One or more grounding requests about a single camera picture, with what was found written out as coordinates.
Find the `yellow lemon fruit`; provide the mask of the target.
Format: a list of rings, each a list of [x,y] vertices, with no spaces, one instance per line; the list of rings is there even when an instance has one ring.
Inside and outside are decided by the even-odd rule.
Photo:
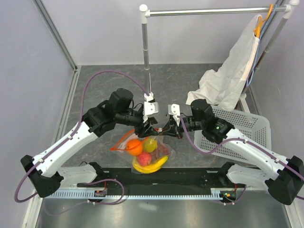
[[[157,141],[153,138],[148,138],[143,142],[143,150],[145,152],[151,153],[156,150],[158,147]]]

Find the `orange fruit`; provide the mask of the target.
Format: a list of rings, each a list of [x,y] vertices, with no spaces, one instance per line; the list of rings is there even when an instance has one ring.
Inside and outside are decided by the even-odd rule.
[[[139,139],[132,139],[126,144],[127,152],[132,156],[138,156],[143,151],[142,141]]]

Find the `clear orange-zipper zip bag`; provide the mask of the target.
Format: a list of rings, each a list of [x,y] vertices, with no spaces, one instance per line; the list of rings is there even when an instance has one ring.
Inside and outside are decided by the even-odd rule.
[[[165,131],[157,128],[158,136],[139,138],[135,130],[127,132],[110,150],[129,162],[137,173],[151,174],[174,158],[176,152],[163,142]]]

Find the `red apple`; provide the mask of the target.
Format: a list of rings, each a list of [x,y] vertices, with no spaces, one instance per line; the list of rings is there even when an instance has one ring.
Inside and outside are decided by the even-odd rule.
[[[147,166],[151,163],[152,156],[148,152],[142,152],[140,155],[136,157],[136,160],[141,166]]]

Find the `yellow banana bunch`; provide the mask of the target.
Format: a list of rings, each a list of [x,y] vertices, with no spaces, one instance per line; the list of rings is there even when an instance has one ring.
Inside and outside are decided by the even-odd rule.
[[[158,171],[160,168],[162,168],[163,164],[165,164],[167,160],[168,160],[168,155],[157,160],[157,162],[155,162],[153,164],[149,164],[147,166],[141,166],[136,160],[133,160],[133,167],[139,173],[150,174],[150,173],[154,173],[154,172]]]

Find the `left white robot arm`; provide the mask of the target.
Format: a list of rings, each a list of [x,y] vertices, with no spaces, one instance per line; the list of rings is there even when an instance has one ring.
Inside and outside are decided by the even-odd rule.
[[[158,113],[159,105],[153,95],[146,96],[138,110],[130,107],[132,101],[131,91],[117,89],[109,99],[81,114],[76,125],[51,147],[34,157],[25,155],[20,162],[36,194],[45,198],[60,187],[80,183],[101,186],[104,175],[97,163],[68,168],[62,165],[87,144],[113,130],[117,124],[134,127],[135,134],[140,138],[156,135],[157,131],[152,126],[156,123],[153,114]]]

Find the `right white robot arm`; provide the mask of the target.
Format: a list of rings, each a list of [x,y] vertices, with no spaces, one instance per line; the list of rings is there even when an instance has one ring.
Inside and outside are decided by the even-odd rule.
[[[232,183],[244,184],[266,190],[278,202],[291,205],[304,186],[304,162],[297,156],[287,158],[277,154],[245,136],[228,121],[215,116],[212,106],[205,99],[194,100],[190,105],[192,115],[181,117],[180,106],[168,106],[169,121],[163,134],[181,139],[189,132],[201,131],[216,147],[228,148],[257,168],[244,168],[232,162],[222,166],[218,183],[228,187]]]

